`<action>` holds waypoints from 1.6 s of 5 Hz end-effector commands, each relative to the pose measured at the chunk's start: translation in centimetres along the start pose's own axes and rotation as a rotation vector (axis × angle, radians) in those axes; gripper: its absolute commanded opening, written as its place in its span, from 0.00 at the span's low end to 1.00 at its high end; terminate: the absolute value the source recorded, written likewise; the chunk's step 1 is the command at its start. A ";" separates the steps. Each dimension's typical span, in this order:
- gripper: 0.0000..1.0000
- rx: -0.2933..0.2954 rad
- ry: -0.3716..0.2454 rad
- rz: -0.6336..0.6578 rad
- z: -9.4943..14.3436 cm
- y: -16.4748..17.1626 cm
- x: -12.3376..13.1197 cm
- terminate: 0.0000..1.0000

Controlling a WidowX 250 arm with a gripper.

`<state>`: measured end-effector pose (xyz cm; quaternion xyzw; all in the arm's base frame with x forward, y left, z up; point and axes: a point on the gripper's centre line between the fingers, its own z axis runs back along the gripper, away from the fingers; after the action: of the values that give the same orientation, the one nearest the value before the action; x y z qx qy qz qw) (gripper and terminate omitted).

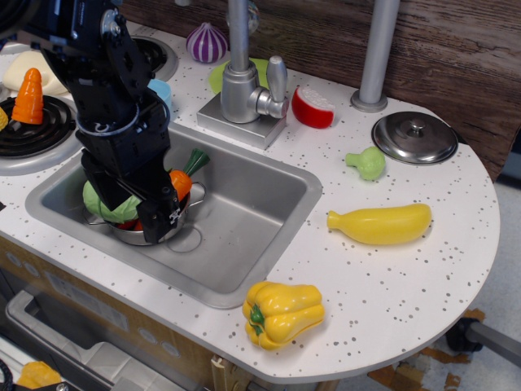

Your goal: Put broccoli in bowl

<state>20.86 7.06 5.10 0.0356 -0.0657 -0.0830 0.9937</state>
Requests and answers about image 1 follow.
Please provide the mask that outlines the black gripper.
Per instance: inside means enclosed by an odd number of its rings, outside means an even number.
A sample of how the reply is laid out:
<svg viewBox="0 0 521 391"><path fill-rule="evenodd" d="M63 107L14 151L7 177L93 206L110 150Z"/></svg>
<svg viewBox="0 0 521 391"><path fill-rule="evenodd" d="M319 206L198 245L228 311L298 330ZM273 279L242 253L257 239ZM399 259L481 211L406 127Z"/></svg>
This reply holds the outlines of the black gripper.
<svg viewBox="0 0 521 391"><path fill-rule="evenodd" d="M132 200L142 223L144 239L158 244L177 227L180 202L169 173L157 172L138 197L126 181L142 167L161 162L170 148L169 109L153 90L132 107L120 123L78 120L77 137L84 149L81 164L95 194L108 209Z"/></svg>

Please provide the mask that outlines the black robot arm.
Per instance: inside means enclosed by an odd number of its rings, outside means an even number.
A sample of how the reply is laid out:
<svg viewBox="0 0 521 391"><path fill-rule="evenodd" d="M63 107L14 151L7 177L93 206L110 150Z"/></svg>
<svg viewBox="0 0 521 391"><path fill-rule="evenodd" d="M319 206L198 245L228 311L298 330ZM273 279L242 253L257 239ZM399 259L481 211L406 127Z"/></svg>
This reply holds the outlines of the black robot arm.
<svg viewBox="0 0 521 391"><path fill-rule="evenodd" d="M169 109L113 1L4 1L1 39L40 51L77 107L87 179L109 208L139 199L145 240L176 225L177 193L164 168Z"/></svg>

